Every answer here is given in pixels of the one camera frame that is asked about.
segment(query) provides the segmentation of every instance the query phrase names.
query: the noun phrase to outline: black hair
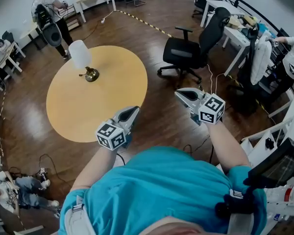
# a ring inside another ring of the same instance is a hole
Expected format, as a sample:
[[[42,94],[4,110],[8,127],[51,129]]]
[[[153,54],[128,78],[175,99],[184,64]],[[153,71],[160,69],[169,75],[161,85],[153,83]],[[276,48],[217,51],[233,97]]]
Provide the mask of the black hair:
[[[4,44],[4,40],[0,39],[0,43],[3,43]]]

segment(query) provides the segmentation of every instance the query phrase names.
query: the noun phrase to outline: lamp base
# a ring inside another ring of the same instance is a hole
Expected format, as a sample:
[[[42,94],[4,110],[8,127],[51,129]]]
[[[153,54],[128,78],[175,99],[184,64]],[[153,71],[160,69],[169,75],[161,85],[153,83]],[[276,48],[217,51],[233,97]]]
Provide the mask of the lamp base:
[[[85,79],[87,82],[94,82],[99,77],[99,71],[93,68],[86,68],[87,72],[85,74]]]

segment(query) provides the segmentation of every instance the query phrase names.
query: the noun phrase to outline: cube with fiducial marker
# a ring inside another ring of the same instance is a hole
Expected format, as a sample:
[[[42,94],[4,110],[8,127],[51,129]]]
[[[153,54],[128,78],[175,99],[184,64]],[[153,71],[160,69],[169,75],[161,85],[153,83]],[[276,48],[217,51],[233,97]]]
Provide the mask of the cube with fiducial marker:
[[[96,137],[101,146],[112,151],[126,142],[124,130],[107,122],[98,127]]]
[[[206,123],[216,124],[224,114],[225,101],[212,94],[198,109],[199,120]]]

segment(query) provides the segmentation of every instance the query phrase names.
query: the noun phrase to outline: round wooden table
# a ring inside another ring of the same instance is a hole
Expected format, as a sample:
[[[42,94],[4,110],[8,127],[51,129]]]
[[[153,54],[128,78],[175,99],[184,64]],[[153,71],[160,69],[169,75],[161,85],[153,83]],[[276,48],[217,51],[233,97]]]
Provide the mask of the round wooden table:
[[[117,46],[91,48],[90,65],[99,71],[95,82],[87,82],[85,69],[66,62],[54,76],[47,94],[47,115],[55,131],[75,142],[97,141],[98,126],[126,106],[141,106],[147,91],[142,61]]]

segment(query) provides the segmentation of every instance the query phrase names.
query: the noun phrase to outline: wooden floor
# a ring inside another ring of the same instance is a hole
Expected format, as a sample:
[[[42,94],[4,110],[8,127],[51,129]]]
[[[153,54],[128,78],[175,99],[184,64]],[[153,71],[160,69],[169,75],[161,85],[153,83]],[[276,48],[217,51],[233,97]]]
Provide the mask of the wooden floor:
[[[122,1],[116,2],[116,6],[117,9],[133,14],[172,36],[183,36],[181,31],[174,29],[176,25],[191,28],[194,32],[190,34],[190,40],[198,41],[202,31],[199,26],[201,16],[194,19],[191,17],[194,0],[146,1],[146,5],[137,8],[131,5],[125,8]],[[122,153],[125,161],[154,145],[170,145],[180,149],[187,144],[192,145],[193,149],[198,147],[208,137],[208,132],[205,126],[199,127],[190,120],[189,111],[174,97],[176,72],[164,71],[163,75],[167,75],[164,78],[157,75],[157,69],[166,65],[162,61],[162,55],[168,36],[120,12],[113,13],[101,24],[101,19],[111,10],[112,4],[87,10],[87,23],[72,31],[71,35],[74,40],[84,39],[87,47],[124,47],[134,52],[145,65],[148,90],[134,129],[133,141],[129,149]],[[99,145],[96,142],[76,143],[66,140],[49,123],[46,113],[47,91],[52,78],[65,63],[58,52],[50,46],[37,51],[33,44],[24,48],[24,52],[27,57],[21,61],[23,73],[18,74],[16,81],[10,80],[7,85],[3,111],[6,119],[0,125],[5,168],[15,166],[22,173],[34,174],[40,168],[39,157],[47,153],[52,157],[59,176],[71,185]],[[225,50],[220,45],[215,46],[210,52],[209,65],[214,74],[213,90],[216,75],[225,72],[236,53],[230,45]],[[209,92],[211,82],[208,69],[199,69],[196,72],[202,76],[204,90]],[[218,95],[227,102],[225,88],[229,83],[231,81],[223,75],[218,77]],[[183,87],[196,87],[190,75],[185,79]],[[255,114],[244,117],[236,113],[229,103],[226,105],[223,122],[237,140],[271,126],[266,113],[260,107]],[[193,156],[207,161],[210,151],[211,142],[208,139]],[[47,196],[62,203],[70,187],[55,176],[49,158],[41,159],[41,167],[49,169],[51,187],[47,190]],[[1,206],[0,217],[8,232],[22,230],[18,218]],[[58,229],[58,220],[46,210],[21,210],[21,219],[26,228],[43,225],[49,233]]]

